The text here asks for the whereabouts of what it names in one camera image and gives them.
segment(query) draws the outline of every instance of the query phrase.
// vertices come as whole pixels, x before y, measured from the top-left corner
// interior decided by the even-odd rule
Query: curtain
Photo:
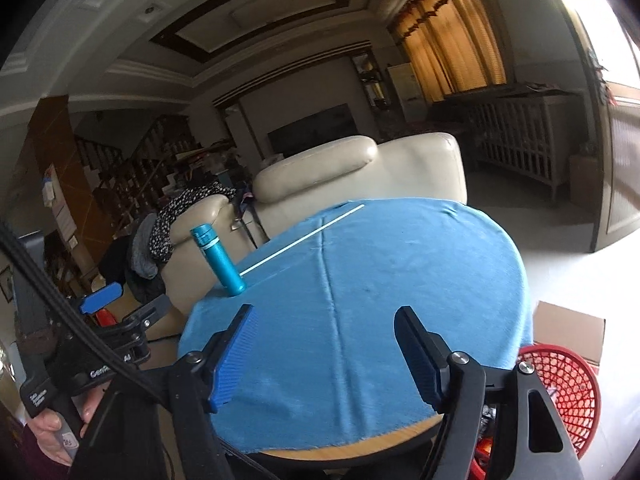
[[[410,0],[396,20],[396,33],[432,102],[506,83],[482,0]]]

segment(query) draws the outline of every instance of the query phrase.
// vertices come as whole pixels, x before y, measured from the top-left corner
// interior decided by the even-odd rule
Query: round table
[[[331,463],[395,448],[439,421],[420,399],[394,338],[410,305],[430,332],[483,365],[511,368],[532,341],[524,266],[484,213],[425,198],[326,209],[238,264],[268,256],[230,298],[215,286],[190,315],[178,354],[203,348],[253,304],[258,335],[231,402],[212,415],[244,452]]]

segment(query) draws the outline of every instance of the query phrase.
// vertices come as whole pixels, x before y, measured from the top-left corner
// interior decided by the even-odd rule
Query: purple sleeve
[[[34,475],[34,480],[65,480],[69,474],[66,465],[54,462],[46,456],[35,435],[28,426],[22,432],[22,456]]]

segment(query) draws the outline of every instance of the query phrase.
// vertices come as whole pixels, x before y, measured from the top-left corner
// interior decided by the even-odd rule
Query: metal bolt
[[[202,361],[202,352],[198,352],[197,350],[194,350],[193,352],[189,352],[187,354],[186,361],[190,365],[194,365],[194,364],[199,363],[200,361]]]
[[[527,374],[527,375],[531,375],[533,372],[536,371],[536,367],[532,365],[529,361],[520,361],[520,363],[518,364],[518,369],[523,374]]]
[[[466,365],[469,362],[469,356],[464,352],[453,352],[453,354],[451,354],[451,359],[459,365]]]

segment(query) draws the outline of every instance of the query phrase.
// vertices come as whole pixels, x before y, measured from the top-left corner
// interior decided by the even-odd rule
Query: television
[[[273,153],[292,156],[332,140],[358,135],[347,103],[322,110],[268,133]]]

